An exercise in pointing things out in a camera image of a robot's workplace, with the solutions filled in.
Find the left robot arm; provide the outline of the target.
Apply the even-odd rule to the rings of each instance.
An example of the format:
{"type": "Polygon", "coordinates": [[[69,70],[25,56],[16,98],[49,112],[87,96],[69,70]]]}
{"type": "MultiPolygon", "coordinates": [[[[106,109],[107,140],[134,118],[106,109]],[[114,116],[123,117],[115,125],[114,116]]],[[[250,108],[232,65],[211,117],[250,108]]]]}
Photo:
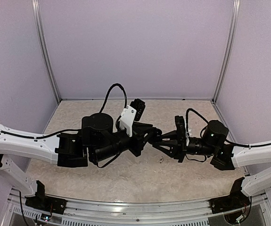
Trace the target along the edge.
{"type": "Polygon", "coordinates": [[[80,129],[64,129],[49,135],[12,130],[0,124],[0,175],[38,208],[47,209],[50,198],[45,195],[44,185],[28,177],[10,156],[20,155],[65,168],[97,165],[101,161],[110,164],[126,150],[140,156],[145,144],[162,133],[151,124],[140,123],[136,117],[129,117],[117,132],[113,125],[113,118],[106,113],[83,117],[80,129]]]}

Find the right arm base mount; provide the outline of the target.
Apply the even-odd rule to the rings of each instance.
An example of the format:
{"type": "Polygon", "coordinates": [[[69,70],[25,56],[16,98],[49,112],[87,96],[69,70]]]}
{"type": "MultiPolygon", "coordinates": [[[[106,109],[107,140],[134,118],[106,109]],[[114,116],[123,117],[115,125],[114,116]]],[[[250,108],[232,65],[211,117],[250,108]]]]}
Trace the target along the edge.
{"type": "Polygon", "coordinates": [[[249,197],[239,194],[213,198],[209,202],[213,214],[243,208],[245,205],[250,205],[251,203],[249,197]]]}

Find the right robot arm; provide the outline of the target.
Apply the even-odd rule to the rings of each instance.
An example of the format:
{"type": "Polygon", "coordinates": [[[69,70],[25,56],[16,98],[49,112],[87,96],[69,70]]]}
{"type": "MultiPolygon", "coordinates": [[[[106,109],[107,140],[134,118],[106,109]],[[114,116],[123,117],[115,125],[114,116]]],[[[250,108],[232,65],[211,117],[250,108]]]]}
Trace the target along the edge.
{"type": "MultiPolygon", "coordinates": [[[[176,130],[159,135],[150,144],[171,158],[182,162],[188,155],[211,157],[215,168],[235,170],[249,165],[271,163],[271,141],[252,145],[240,145],[226,141],[228,128],[218,120],[208,122],[201,138],[190,137],[184,120],[176,122],[176,130]]],[[[244,196],[254,196],[271,187],[271,167],[248,177],[237,179],[232,194],[226,197],[226,206],[235,209],[244,196]]]]}

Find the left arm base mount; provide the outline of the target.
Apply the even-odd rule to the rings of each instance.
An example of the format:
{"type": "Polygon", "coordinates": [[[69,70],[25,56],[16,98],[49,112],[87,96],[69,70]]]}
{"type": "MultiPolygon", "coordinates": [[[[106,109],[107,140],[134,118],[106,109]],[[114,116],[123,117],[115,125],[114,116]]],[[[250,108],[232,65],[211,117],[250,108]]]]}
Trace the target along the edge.
{"type": "Polygon", "coordinates": [[[66,209],[67,200],[51,196],[45,196],[43,198],[34,196],[26,198],[25,204],[26,206],[37,210],[63,215],[66,209]]]}

